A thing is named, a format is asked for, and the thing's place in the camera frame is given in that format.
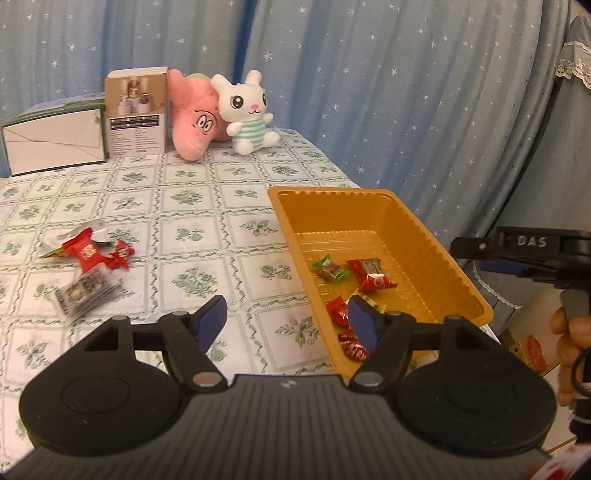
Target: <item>plush toy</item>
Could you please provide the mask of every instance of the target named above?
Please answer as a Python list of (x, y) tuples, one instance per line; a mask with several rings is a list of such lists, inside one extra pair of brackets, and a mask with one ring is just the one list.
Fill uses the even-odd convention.
[(228, 123), (220, 116), (219, 96), (208, 77), (194, 74), (183, 77), (178, 70), (166, 75), (173, 143), (177, 152), (188, 161), (200, 159), (212, 140), (229, 140)]
[(261, 87), (261, 72), (248, 72), (244, 85), (232, 85), (223, 75), (214, 75), (212, 87), (219, 93), (221, 117), (230, 122), (226, 132), (232, 137), (236, 152), (250, 155), (279, 142), (279, 134), (266, 128), (273, 114), (265, 113), (267, 97)]

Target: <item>yellow plastic tray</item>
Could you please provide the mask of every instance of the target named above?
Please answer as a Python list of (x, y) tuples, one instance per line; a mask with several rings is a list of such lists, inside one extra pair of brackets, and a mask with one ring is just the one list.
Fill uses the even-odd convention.
[(346, 301), (359, 284), (352, 272), (333, 285), (310, 270), (328, 253), (343, 267), (353, 258), (380, 258), (398, 287), (369, 295), (388, 310), (426, 323), (453, 314), (477, 326), (492, 320), (491, 307), (462, 269), (392, 192), (277, 186), (268, 193), (330, 360), (345, 379), (359, 363), (345, 357), (337, 338), (343, 329), (331, 321), (325, 304), (338, 295)]

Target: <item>human hand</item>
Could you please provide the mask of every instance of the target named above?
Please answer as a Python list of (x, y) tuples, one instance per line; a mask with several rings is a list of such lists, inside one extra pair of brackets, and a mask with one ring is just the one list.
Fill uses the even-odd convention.
[[(563, 309), (558, 309), (550, 320), (550, 330), (562, 335), (556, 345), (560, 360), (558, 371), (558, 404), (566, 407), (574, 400), (575, 392), (570, 381), (571, 367), (582, 350), (591, 346), (591, 317), (575, 317), (567, 325)], [(577, 380), (583, 380), (583, 366), (577, 369)]]

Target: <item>product box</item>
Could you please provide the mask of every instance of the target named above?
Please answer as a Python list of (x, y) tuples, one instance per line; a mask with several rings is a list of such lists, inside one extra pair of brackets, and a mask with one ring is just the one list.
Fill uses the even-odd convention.
[(167, 67), (114, 70), (105, 79), (110, 157), (164, 153)]
[(2, 126), (11, 173), (101, 163), (102, 93), (39, 103)]

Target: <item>white lace trim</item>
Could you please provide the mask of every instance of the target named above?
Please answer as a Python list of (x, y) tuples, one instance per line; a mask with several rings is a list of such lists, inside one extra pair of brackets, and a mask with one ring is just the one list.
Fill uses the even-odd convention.
[(568, 41), (564, 44), (561, 57), (556, 65), (556, 76), (571, 79), (574, 76), (583, 81), (591, 89), (591, 48), (579, 41)]
[(474, 272), (474, 276), (476, 277), (476, 279), (478, 280), (478, 283), (480, 285), (482, 285), (486, 291), (488, 293), (490, 293), (491, 295), (495, 296), (499, 301), (503, 302), (505, 305), (511, 307), (512, 309), (515, 310), (519, 310), (521, 307), (523, 307), (523, 305), (515, 305), (514, 303), (511, 303), (509, 300), (503, 298), (501, 295), (499, 295), (497, 292), (495, 292), (489, 285), (487, 285), (485, 283), (484, 280), (481, 279), (480, 275), (478, 274), (478, 268), (476, 267), (476, 262), (472, 262), (472, 270)]

